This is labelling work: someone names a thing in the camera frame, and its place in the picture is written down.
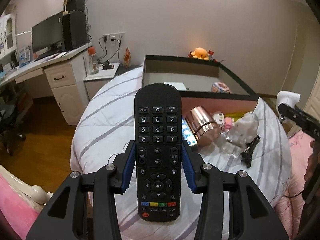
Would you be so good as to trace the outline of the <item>person right hand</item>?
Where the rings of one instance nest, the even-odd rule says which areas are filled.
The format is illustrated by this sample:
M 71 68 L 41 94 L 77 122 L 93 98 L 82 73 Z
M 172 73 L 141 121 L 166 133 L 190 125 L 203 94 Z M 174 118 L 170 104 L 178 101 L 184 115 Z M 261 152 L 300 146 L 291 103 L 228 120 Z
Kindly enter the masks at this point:
M 308 182 L 319 164 L 319 142 L 310 142 L 310 147 L 313 149 L 313 154 L 308 158 L 308 165 L 306 168 L 306 173 L 304 175 L 305 182 Z

